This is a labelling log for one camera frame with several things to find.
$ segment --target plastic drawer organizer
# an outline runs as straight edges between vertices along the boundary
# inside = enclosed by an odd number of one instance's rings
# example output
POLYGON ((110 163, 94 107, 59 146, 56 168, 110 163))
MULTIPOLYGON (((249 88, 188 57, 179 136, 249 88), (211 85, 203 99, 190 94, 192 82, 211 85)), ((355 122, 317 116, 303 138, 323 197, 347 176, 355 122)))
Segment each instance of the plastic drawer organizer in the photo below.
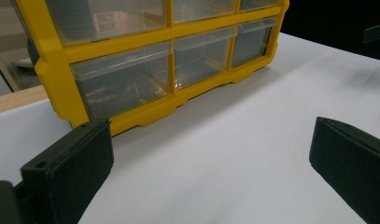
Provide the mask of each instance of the plastic drawer organizer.
POLYGON ((73 127, 147 125, 274 58, 289 0, 16 0, 35 70, 73 127))

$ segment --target clear plastic drawer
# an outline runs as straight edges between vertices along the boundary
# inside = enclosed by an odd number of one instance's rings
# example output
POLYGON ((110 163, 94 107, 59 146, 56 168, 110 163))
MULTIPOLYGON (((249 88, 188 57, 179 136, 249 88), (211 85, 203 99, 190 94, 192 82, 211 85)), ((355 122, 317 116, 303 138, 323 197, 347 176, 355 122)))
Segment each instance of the clear plastic drawer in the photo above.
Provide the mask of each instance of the clear plastic drawer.
POLYGON ((91 119, 111 118, 169 90, 170 42, 71 65, 91 119))
POLYGON ((64 45, 166 26, 165 0, 47 0, 64 45))
POLYGON ((233 14, 236 0, 173 0, 174 22, 198 21, 233 14))
POLYGON ((271 28, 275 25, 277 25, 277 18, 238 24, 238 34, 233 47, 232 67, 264 55, 271 28))
POLYGON ((181 90, 225 69, 234 27, 175 40, 176 88, 181 90))
POLYGON ((279 0, 241 0, 240 10, 245 12, 263 7, 276 6, 278 3, 279 0))

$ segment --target white table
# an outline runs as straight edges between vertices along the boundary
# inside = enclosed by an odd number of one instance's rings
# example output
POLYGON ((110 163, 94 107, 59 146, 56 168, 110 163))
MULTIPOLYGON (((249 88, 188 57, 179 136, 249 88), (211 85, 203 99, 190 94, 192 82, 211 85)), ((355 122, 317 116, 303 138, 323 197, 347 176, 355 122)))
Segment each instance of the white table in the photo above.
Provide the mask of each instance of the white table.
MULTIPOLYGON (((308 161, 317 116, 380 138, 380 61, 282 34, 252 77, 115 137, 80 223, 364 223, 308 161)), ((69 131, 48 100, 0 114, 0 179, 69 131)))

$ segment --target white tabletop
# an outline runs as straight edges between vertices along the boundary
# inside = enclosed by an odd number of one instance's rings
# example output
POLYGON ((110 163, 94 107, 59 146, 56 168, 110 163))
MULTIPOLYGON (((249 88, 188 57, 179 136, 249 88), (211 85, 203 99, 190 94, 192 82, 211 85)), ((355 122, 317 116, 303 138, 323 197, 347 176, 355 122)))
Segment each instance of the white tabletop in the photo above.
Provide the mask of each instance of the white tabletop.
MULTIPOLYGON (((252 77, 113 138, 80 223, 364 223, 309 163, 317 116, 380 138, 380 61, 281 34, 252 77)), ((0 114, 0 179, 69 131, 49 101, 0 114)))

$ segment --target yellow plastic frame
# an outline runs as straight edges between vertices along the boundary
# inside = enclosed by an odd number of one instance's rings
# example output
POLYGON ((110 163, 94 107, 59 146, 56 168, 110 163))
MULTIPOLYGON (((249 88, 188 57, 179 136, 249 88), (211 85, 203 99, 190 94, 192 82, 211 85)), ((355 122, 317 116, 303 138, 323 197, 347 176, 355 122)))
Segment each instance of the yellow plastic frame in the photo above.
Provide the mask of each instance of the yellow plastic frame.
POLYGON ((85 106, 78 92, 70 63, 77 63, 105 55, 136 49, 184 35, 192 35, 235 25, 245 21, 254 21, 266 17, 278 18, 272 28, 265 55, 249 63, 231 68, 233 43, 231 39, 226 71, 183 90, 175 88, 175 57, 169 56, 169 79, 171 90, 166 96, 128 112, 111 118, 111 133, 116 135, 134 126, 145 126, 161 119, 185 104, 190 98, 200 95, 217 86, 235 83, 253 74, 254 71, 270 63, 277 48, 277 38, 284 15, 289 8, 289 0, 280 0, 275 7, 240 12, 240 1, 236 1, 233 15, 190 23, 173 23, 173 0, 166 0, 167 28, 136 35, 128 35, 106 41, 85 43, 75 46, 63 46, 53 25, 45 0, 16 0, 18 8, 39 51, 40 59, 35 70, 43 84, 57 115, 70 121, 73 127, 89 120, 85 106))

